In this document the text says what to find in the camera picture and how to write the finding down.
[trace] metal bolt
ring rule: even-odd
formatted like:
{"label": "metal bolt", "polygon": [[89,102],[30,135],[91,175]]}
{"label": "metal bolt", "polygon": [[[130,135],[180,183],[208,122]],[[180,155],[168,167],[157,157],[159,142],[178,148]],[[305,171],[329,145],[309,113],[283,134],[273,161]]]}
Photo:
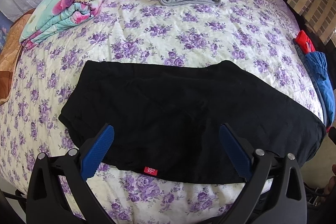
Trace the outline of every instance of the metal bolt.
{"label": "metal bolt", "polygon": [[289,158],[290,160],[295,160],[295,156],[292,153],[288,153],[287,158]]}
{"label": "metal bolt", "polygon": [[77,154],[77,149],[75,149],[75,148],[70,149],[69,152],[68,152],[68,154],[69,154],[70,156],[74,156],[74,155],[76,155],[76,154]]}
{"label": "metal bolt", "polygon": [[44,159],[44,157],[45,157],[45,153],[39,153],[38,155],[37,155],[37,158],[39,159],[39,160],[42,160],[42,159]]}
{"label": "metal bolt", "polygon": [[265,155],[265,151],[262,150],[262,149],[256,149],[256,150],[255,150],[255,153],[256,153],[258,156],[263,156],[263,155]]}

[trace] floral pillow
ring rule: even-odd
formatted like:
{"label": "floral pillow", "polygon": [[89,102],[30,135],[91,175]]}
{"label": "floral pillow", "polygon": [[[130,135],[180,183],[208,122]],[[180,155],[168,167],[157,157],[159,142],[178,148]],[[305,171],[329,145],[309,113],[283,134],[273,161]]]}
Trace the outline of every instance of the floral pillow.
{"label": "floral pillow", "polygon": [[0,52],[5,46],[6,36],[13,22],[11,22],[5,15],[0,12]]}

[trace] black garment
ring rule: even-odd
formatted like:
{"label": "black garment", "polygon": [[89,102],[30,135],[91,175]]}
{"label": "black garment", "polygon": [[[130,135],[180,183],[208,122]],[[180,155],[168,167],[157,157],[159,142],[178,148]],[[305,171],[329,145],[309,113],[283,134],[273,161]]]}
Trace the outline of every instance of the black garment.
{"label": "black garment", "polygon": [[206,68],[87,61],[59,120],[76,146],[105,123],[115,129],[103,162],[178,182],[243,182],[219,143],[228,123],[254,148],[300,165],[325,136],[308,109],[230,61]]}

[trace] floral bed sheet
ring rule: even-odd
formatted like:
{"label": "floral bed sheet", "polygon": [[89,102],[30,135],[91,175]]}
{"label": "floral bed sheet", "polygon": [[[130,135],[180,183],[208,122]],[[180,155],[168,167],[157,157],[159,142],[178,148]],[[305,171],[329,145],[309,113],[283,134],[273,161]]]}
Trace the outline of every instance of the floral bed sheet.
{"label": "floral bed sheet", "polygon": [[[322,119],[282,0],[222,0],[219,7],[164,7],[157,0],[104,0],[91,21],[25,50],[9,102],[0,106],[0,173],[27,191],[39,152],[74,145],[58,115],[86,60],[203,67],[231,60]],[[63,189],[81,216],[64,177]],[[101,164],[88,184],[116,223],[195,223],[227,211],[243,184],[168,182]],[[270,186],[268,181],[265,190]]]}

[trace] pile of clothes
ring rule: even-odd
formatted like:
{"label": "pile of clothes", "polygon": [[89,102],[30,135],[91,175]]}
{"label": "pile of clothes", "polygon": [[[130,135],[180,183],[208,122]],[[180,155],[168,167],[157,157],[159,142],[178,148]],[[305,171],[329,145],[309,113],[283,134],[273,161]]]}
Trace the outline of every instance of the pile of clothes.
{"label": "pile of clothes", "polygon": [[325,126],[329,128],[335,118],[335,97],[328,76],[326,56],[323,52],[315,50],[312,41],[303,30],[298,33],[295,42],[296,51],[321,102]]}

